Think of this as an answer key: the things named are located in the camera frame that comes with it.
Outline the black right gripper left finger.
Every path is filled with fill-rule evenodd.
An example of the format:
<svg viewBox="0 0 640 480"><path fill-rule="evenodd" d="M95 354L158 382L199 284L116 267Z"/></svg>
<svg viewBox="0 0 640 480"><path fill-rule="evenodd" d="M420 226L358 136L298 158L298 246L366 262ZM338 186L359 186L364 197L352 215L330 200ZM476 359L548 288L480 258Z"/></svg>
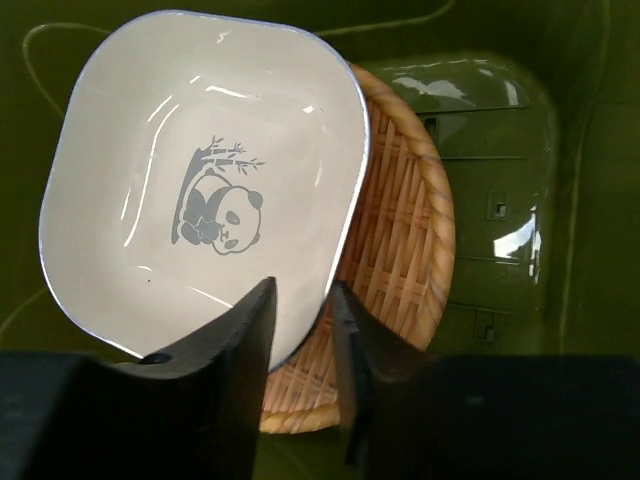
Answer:
<svg viewBox="0 0 640 480"><path fill-rule="evenodd" d="M5 479L249 479L275 328L266 278L135 363L1 357Z"/></svg>

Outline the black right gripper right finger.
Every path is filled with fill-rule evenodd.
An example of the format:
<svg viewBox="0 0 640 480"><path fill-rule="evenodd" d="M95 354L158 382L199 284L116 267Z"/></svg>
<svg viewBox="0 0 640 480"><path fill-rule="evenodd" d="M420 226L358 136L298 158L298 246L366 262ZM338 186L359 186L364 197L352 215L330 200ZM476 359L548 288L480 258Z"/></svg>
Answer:
<svg viewBox="0 0 640 480"><path fill-rule="evenodd" d="M345 461L359 479L635 479L639 362L430 355L332 288Z"/></svg>

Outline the orange woven round plate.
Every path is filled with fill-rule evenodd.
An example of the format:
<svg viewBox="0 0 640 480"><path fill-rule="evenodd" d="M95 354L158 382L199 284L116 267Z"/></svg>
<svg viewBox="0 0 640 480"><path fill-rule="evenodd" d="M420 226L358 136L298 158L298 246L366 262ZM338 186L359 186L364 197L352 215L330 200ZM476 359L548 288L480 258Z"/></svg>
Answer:
<svg viewBox="0 0 640 480"><path fill-rule="evenodd" d="M425 349L443 316L455 263L449 180L409 105L367 70L352 71L368 105L372 153L337 277L383 324ZM261 432L338 424L332 320L325 311L302 348L268 377Z"/></svg>

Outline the cream panda square dish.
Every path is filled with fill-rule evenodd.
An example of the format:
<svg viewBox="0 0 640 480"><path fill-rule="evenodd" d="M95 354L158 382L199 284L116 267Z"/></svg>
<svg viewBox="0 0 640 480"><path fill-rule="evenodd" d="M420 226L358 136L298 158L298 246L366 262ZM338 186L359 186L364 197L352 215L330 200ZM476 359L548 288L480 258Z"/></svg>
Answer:
<svg viewBox="0 0 640 480"><path fill-rule="evenodd" d="M371 142L362 87L316 35L135 18L72 90L39 219L48 288L76 326L140 358L272 277L276 369L322 316Z"/></svg>

